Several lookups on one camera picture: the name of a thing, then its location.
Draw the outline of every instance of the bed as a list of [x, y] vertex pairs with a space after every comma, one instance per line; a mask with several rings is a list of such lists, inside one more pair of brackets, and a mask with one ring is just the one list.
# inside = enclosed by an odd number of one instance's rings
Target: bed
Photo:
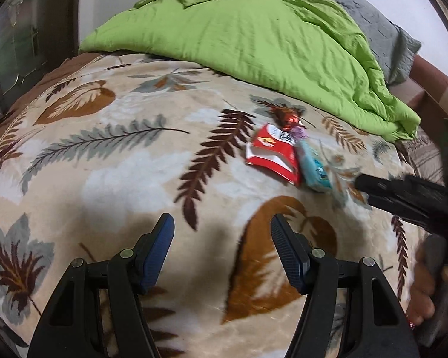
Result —
[[[359, 172], [413, 171], [392, 144], [194, 62], [82, 54], [52, 74], [0, 132], [0, 319], [21, 341], [20, 355], [74, 258], [110, 258], [163, 212], [176, 233], [157, 286], [142, 298], [162, 357], [284, 356], [305, 297], [273, 247], [276, 213], [340, 259], [373, 257], [405, 308], [422, 230], [372, 209], [352, 187]], [[297, 188], [245, 164], [242, 146], [272, 122], [272, 107], [299, 113], [340, 193]], [[328, 356], [344, 306], [341, 293]], [[113, 357], [108, 308], [104, 295]]]

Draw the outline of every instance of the human hand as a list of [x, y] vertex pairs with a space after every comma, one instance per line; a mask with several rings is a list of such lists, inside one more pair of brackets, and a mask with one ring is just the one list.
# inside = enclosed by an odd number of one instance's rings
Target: human hand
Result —
[[[435, 279], [431, 276], [425, 265], [425, 252], [423, 247], [415, 254], [415, 280], [410, 288], [410, 303], [406, 309], [408, 320], [414, 325], [420, 325], [425, 319], [430, 319], [435, 313], [435, 305], [431, 296], [435, 293]], [[448, 266], [441, 272], [443, 281], [448, 281]]]

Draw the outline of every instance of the maroon fern leaf print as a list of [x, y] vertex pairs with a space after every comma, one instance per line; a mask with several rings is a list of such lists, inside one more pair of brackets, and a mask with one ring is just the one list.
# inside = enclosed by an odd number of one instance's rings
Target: maroon fern leaf print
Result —
[[405, 286], [406, 269], [408, 268], [408, 258], [406, 246], [405, 229], [403, 223], [399, 217], [393, 215], [392, 226], [395, 236], [397, 236], [397, 253], [398, 253], [398, 284], [397, 284], [397, 297], [401, 300], [403, 287]]
[[254, 116], [238, 110], [222, 110], [220, 124], [211, 130], [212, 136], [201, 143], [203, 149], [196, 153], [187, 172], [181, 176], [183, 183], [178, 188], [179, 194], [174, 203], [183, 200], [184, 219], [194, 230], [198, 224], [195, 201], [201, 200], [201, 194], [205, 193], [204, 186], [214, 171], [220, 171], [220, 162], [227, 163], [226, 156], [234, 158], [234, 148], [240, 148], [251, 137], [254, 130], [251, 118]]

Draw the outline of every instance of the pillow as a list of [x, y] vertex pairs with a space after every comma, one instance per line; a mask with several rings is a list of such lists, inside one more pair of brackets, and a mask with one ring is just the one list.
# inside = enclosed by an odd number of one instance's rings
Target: pillow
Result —
[[417, 133], [414, 140], [395, 142], [398, 153], [413, 167], [416, 176], [444, 186], [440, 149], [423, 129], [419, 127]]
[[335, 0], [355, 20], [367, 37], [388, 85], [406, 81], [415, 54], [421, 47], [402, 28], [393, 24], [367, 0]]

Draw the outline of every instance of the leaf-patterned bedsheet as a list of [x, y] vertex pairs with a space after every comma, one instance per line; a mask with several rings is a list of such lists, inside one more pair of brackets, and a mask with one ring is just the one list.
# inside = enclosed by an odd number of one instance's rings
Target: leaf-patterned bedsheet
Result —
[[[243, 145], [279, 107], [308, 128], [332, 194], [245, 164]], [[176, 234], [142, 298], [161, 355], [283, 357], [305, 298], [285, 277], [271, 217], [284, 214], [341, 259], [374, 257], [405, 306], [421, 230], [366, 205], [352, 181], [408, 170], [380, 137], [302, 101], [196, 63], [101, 56], [36, 98], [0, 140], [0, 316], [25, 356], [70, 261], [108, 259], [169, 212]], [[344, 308], [340, 293], [329, 356]], [[102, 309], [109, 319], [105, 297]]]

